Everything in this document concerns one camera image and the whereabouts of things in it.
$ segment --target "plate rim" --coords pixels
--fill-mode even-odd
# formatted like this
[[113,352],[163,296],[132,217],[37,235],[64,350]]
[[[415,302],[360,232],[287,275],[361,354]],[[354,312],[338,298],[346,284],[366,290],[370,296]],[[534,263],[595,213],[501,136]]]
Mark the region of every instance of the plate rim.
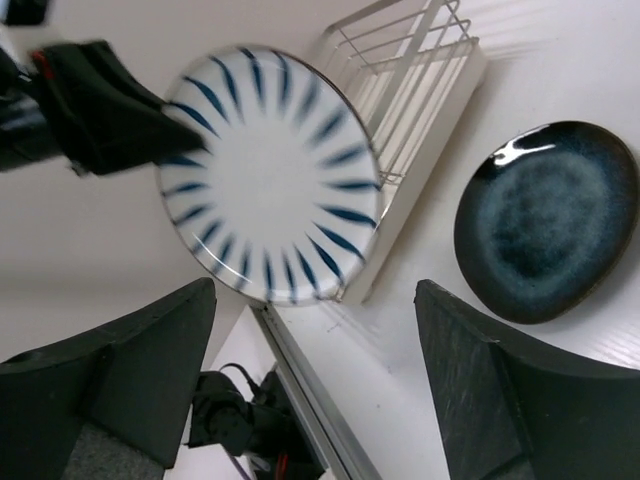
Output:
[[342,90],[340,90],[340,88],[338,88],[338,86],[331,81],[325,74],[323,74],[322,72],[320,72],[316,67],[314,67],[313,65],[311,65],[309,62],[302,60],[300,57],[293,55],[283,49],[277,48],[277,47],[269,47],[267,45],[264,44],[259,44],[259,43],[234,43],[231,45],[227,45],[225,47],[222,48],[214,48],[212,50],[208,50],[206,53],[203,53],[201,55],[199,55],[198,57],[196,57],[195,59],[193,59],[191,62],[189,62],[189,64],[187,64],[187,66],[185,66],[184,68],[182,68],[178,74],[175,76],[175,78],[171,81],[171,84],[169,85],[169,87],[167,88],[164,96],[163,96],[163,101],[166,102],[168,101],[168,99],[172,98],[173,95],[175,95],[175,93],[178,91],[180,84],[182,83],[182,76],[190,71],[195,70],[199,65],[202,65],[204,63],[207,62],[207,60],[212,56],[224,56],[224,55],[228,55],[230,53],[233,52],[239,52],[240,49],[242,48],[246,48],[248,50],[251,51],[257,51],[257,52],[272,52],[272,53],[277,53],[280,55],[283,55],[287,58],[290,58],[291,60],[294,60],[296,62],[298,62],[299,64],[303,65],[305,68],[307,68],[311,73],[313,73],[314,75],[316,75],[317,77],[319,77],[322,81],[324,81],[329,87],[331,87],[334,92],[336,92],[338,94],[338,96],[341,98],[342,102],[344,103],[344,105],[349,109],[349,111],[351,112],[351,114],[353,115],[353,117],[356,119],[356,121],[358,122],[358,124],[360,125],[360,128],[362,129],[362,132],[364,133],[364,137],[366,139],[367,142],[367,150],[369,151],[369,153],[371,154],[371,157],[373,158],[373,162],[375,164],[375,170],[376,170],[376,177],[378,179],[378,184],[380,185],[380,191],[378,192],[378,194],[376,195],[377,197],[377,201],[376,201],[376,227],[373,230],[371,237],[369,238],[369,241],[367,243],[367,245],[365,246],[365,248],[362,251],[362,256],[365,258],[364,261],[360,262],[360,265],[358,268],[354,269],[352,272],[350,272],[349,275],[345,276],[344,279],[344,284],[341,286],[339,283],[336,283],[335,288],[332,288],[330,292],[327,292],[326,294],[320,296],[320,295],[315,295],[309,298],[304,298],[304,299],[298,299],[296,301],[296,303],[292,303],[291,301],[286,301],[285,299],[279,300],[279,299],[273,299],[273,300],[266,300],[264,298],[257,298],[251,295],[248,295],[247,293],[238,290],[237,288],[235,288],[234,285],[229,284],[228,282],[225,282],[224,280],[222,280],[221,278],[218,278],[216,275],[213,274],[213,272],[207,268],[201,261],[200,259],[191,254],[190,251],[190,247],[189,245],[187,245],[185,239],[183,238],[183,236],[180,234],[180,232],[178,231],[178,228],[176,227],[176,225],[171,222],[171,213],[169,212],[169,207],[167,205],[166,199],[165,197],[162,195],[162,186],[161,186],[161,181],[160,181],[160,172],[161,172],[161,165],[162,163],[158,163],[155,162],[154,163],[154,169],[155,169],[155,183],[156,183],[156,189],[158,190],[159,193],[159,197],[160,197],[160,202],[162,203],[162,207],[164,209],[164,212],[167,216],[167,218],[169,219],[169,221],[171,222],[171,225],[173,227],[173,231],[175,232],[175,234],[177,235],[177,237],[179,238],[180,242],[182,243],[182,245],[187,249],[187,251],[189,251],[189,253],[191,254],[191,257],[193,259],[196,260],[196,262],[198,263],[198,265],[203,268],[206,272],[207,275],[209,275],[211,278],[217,280],[218,282],[222,283],[223,285],[225,285],[227,288],[233,290],[234,292],[242,295],[243,297],[250,299],[250,300],[254,300],[254,301],[259,301],[261,303],[264,304],[271,304],[271,305],[275,305],[275,306],[281,306],[281,307],[304,307],[304,306],[309,306],[309,305],[315,305],[319,302],[322,301],[340,301],[340,296],[341,296],[341,292],[343,292],[346,288],[348,288],[349,284],[352,283],[355,278],[357,278],[358,275],[360,275],[360,273],[362,273],[362,271],[364,270],[364,268],[366,267],[367,263],[369,262],[370,258],[371,258],[371,252],[374,250],[375,245],[378,241],[378,237],[379,237],[379,229],[380,229],[380,223],[382,222],[382,218],[383,218],[383,195],[382,195],[382,183],[381,183],[381,176],[380,176],[380,156],[373,144],[373,138],[371,136],[371,134],[369,133],[369,131],[366,128],[366,125],[364,123],[364,121],[362,120],[362,117],[360,116],[360,114],[358,113],[358,111],[356,110],[356,108],[354,107],[353,103],[346,97],[346,95],[342,92]]

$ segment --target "metal wire rack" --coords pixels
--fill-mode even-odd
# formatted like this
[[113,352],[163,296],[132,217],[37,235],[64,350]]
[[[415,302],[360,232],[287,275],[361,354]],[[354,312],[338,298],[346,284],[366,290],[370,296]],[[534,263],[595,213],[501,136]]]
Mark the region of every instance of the metal wire rack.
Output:
[[461,1],[379,0],[329,26],[307,55],[358,111],[381,169],[378,244],[345,301],[366,297],[481,81],[486,59]]

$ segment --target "white plate with blue stripes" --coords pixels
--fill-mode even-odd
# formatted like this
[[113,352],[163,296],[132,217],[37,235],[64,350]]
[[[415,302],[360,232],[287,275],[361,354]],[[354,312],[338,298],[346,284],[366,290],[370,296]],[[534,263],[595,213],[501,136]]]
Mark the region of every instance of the white plate with blue stripes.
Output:
[[233,48],[183,72],[165,112],[205,139],[159,165],[158,185],[216,278],[296,305],[334,297],[362,269],[381,215],[378,163],[325,77],[283,52]]

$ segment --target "blue radial stripe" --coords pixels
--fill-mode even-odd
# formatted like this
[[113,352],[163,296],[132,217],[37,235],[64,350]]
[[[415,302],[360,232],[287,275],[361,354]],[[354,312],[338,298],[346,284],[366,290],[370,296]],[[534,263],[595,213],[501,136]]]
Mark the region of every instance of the blue radial stripe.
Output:
[[227,85],[227,90],[229,91],[229,95],[233,100],[233,104],[236,106],[238,117],[240,118],[241,121],[244,121],[244,116],[242,114],[242,103],[240,102],[240,97],[238,96],[238,87],[236,86],[236,81],[234,80],[233,75],[231,74],[231,71],[218,58],[216,57],[209,57],[209,58],[211,58],[211,61],[217,64],[222,70],[224,83]]
[[224,105],[222,105],[222,102],[220,101],[220,99],[218,98],[218,96],[215,94],[213,90],[211,90],[207,85],[205,85],[199,80],[196,80],[195,78],[184,77],[184,80],[185,82],[189,82],[192,85],[195,85],[198,88],[198,90],[200,90],[202,94],[205,97],[207,97],[207,100],[209,100],[211,105],[213,105],[213,108],[216,109],[216,111],[220,114],[220,116],[224,118],[227,121],[227,123],[229,123],[229,117],[227,117],[227,111],[224,109]]
[[311,268],[311,265],[309,265],[309,262],[307,261],[307,259],[304,258],[304,255],[302,255],[302,252],[298,250],[298,247],[294,246],[294,248],[296,249],[296,253],[298,254],[298,261],[300,262],[300,266],[302,267],[302,271],[304,272],[305,277],[307,277],[307,280],[309,280],[309,283],[313,285],[313,288],[317,293],[318,280],[316,279],[315,273],[313,273],[313,268]]
[[270,301],[273,298],[273,268],[267,252],[264,252],[264,280],[267,283],[267,301]]
[[318,227],[318,229],[325,234],[325,236],[331,240],[333,243],[335,243],[336,245],[338,245],[341,248],[344,248],[345,250],[347,250],[348,252],[353,253],[356,257],[358,257],[360,260],[362,260],[364,262],[364,256],[362,255],[362,253],[360,252],[360,250],[358,250],[358,248],[351,243],[349,240],[347,240],[346,238],[344,238],[342,235],[334,232],[333,230],[330,230],[326,227],[323,227],[321,225],[318,225],[317,223],[314,223],[314,225],[316,227]]
[[342,276],[342,271],[340,270],[340,267],[338,266],[338,263],[333,259],[333,257],[324,248],[322,248],[320,245],[318,245],[316,242],[314,242],[313,239],[309,235],[307,235],[307,238],[309,239],[309,241],[313,245],[313,248],[316,249],[316,252],[318,252],[318,255],[320,255],[320,258],[325,263],[325,265],[327,267],[329,267],[329,269],[335,274],[335,276],[338,277],[338,280],[340,281],[340,284],[343,285],[344,284],[344,277]]
[[160,167],[189,167],[189,168],[207,168],[201,163],[191,160],[190,158],[183,157],[181,155],[171,157],[166,161],[160,163]]
[[220,270],[226,265],[227,259],[233,250],[233,245],[236,243],[236,237],[233,234],[229,234],[224,243],[220,247],[220,251],[216,257],[216,266],[213,268],[213,274],[217,275]]
[[291,100],[291,68],[280,52],[274,51],[273,54],[280,61],[280,114],[284,116]]
[[353,162],[360,156],[367,153],[369,148],[366,145],[355,145],[353,147],[341,150],[334,155],[325,158],[320,162],[321,168],[341,167],[345,163]]
[[300,108],[296,117],[294,119],[295,123],[299,127],[304,123],[304,121],[309,116],[309,112],[315,107],[316,102],[318,101],[318,96],[320,93],[320,80],[315,73],[311,74],[311,80],[309,81],[309,86],[307,88],[307,93],[305,94],[302,103],[300,104]]
[[362,225],[368,225],[371,228],[376,228],[378,223],[368,215],[365,215],[361,212],[356,212],[355,210],[350,210],[348,208],[342,207],[333,207],[331,205],[318,205],[325,212],[330,213],[342,220],[346,220],[347,222],[359,223]]
[[289,284],[289,290],[291,291],[291,297],[289,300],[295,305],[298,303],[298,286],[296,285],[296,277],[291,269],[289,258],[287,258],[287,254],[284,252],[282,252],[282,262],[284,263],[284,273],[287,276],[287,283]]
[[264,79],[262,78],[262,67],[260,67],[260,62],[258,62],[258,59],[256,58],[256,56],[253,53],[251,53],[251,51],[249,51],[248,49],[241,48],[240,51],[251,62],[251,71],[253,73],[253,84],[256,87],[256,93],[258,94],[260,105],[264,110],[264,107],[265,107]]
[[242,290],[251,275],[251,245],[244,248],[242,260],[240,260],[240,278],[236,283],[236,290]]
[[188,222],[189,220],[199,217],[200,215],[210,210],[211,208],[212,208],[212,205],[209,203],[203,204],[203,205],[196,205],[195,207],[192,207],[189,210],[187,210],[185,213],[183,213],[179,217],[176,217],[175,219],[173,219],[173,224],[176,227],[180,227],[184,225],[186,222]]
[[187,183],[178,185],[176,187],[173,187],[169,190],[165,190],[164,192],[162,192],[162,195],[166,198],[179,193],[197,192],[198,190],[204,190],[207,188],[210,188],[210,187],[206,183],[187,182]]
[[338,108],[325,122],[316,130],[316,133],[309,139],[309,145],[311,147],[317,147],[322,142],[333,136],[344,123],[347,118],[347,109],[344,107]]
[[190,107],[189,105],[185,105],[184,103],[176,103],[169,102],[169,105],[175,108],[182,110],[184,113],[189,115],[196,123],[202,125],[204,128],[213,133],[216,137],[220,138],[218,133],[213,129],[211,124],[207,122],[207,119],[202,116],[200,112],[198,112],[195,108]]
[[365,190],[380,191],[380,184],[369,180],[351,180],[346,182],[325,182],[325,185],[335,190],[344,190],[347,192],[361,192]]
[[200,253],[200,251],[203,248],[205,248],[211,240],[213,240],[213,237],[215,236],[216,233],[218,233],[222,225],[224,225],[224,221],[222,220],[215,220],[211,222],[207,226],[207,228],[204,229],[202,234],[200,234],[200,236],[197,237],[197,242],[191,249],[191,253],[193,255],[197,255],[198,253]]

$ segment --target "glazed ceramic plate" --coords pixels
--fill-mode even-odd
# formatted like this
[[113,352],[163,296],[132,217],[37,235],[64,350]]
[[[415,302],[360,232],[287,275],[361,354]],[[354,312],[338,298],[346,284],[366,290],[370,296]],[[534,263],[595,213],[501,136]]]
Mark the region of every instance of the glazed ceramic plate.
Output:
[[206,148],[167,159],[167,212],[198,261],[256,299],[334,296],[362,268],[380,218],[378,164],[329,81],[266,48],[236,48],[185,71],[166,113]]
[[488,308],[539,323],[602,281],[637,215],[637,166],[619,138],[588,123],[545,125],[500,147],[475,173],[458,208],[456,256]]

